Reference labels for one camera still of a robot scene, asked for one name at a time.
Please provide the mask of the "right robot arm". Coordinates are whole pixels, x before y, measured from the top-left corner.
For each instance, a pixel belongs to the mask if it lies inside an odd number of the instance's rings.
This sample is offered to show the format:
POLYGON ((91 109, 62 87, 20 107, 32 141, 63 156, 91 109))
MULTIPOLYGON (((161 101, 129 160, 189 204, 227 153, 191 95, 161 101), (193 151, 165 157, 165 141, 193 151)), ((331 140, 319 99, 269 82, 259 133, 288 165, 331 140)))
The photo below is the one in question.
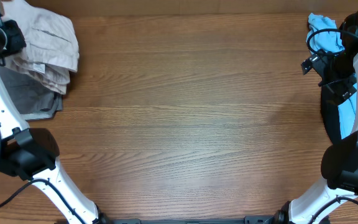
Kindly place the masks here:
POLYGON ((310 56, 301 67, 321 77, 321 116, 331 146, 318 181, 287 202, 270 223, 327 223, 342 204, 358 203, 358 11, 340 25, 310 14, 308 25, 310 56))

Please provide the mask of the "beige cotton shorts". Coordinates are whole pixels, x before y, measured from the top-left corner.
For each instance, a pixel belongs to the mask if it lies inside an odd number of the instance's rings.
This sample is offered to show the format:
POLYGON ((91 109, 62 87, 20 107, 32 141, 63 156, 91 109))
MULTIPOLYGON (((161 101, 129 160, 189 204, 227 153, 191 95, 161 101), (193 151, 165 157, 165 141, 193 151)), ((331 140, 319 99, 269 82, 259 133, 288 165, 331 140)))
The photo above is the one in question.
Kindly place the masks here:
POLYGON ((4 1, 2 5, 2 20, 16 21, 26 43, 21 51, 6 58, 6 67, 66 94, 70 72, 78 71, 80 57, 72 21, 24 0, 4 1))

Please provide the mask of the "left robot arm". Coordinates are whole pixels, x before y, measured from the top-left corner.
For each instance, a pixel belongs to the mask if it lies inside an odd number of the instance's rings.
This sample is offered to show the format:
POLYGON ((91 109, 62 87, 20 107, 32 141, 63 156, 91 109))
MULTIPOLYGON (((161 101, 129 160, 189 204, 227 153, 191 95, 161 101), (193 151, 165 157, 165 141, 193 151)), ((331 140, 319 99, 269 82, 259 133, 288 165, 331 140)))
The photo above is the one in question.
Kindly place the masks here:
MULTIPOLYGON (((24 36, 16 21, 3 22, 0 2, 0 66, 6 57, 25 47, 24 36)), ((61 211, 68 223, 110 223, 99 207, 88 199, 70 179, 60 162, 60 151, 51 132, 31 128, 24 120, 0 76, 0 172, 20 177, 26 183, 8 199, 7 205, 27 187, 34 185, 61 211)))

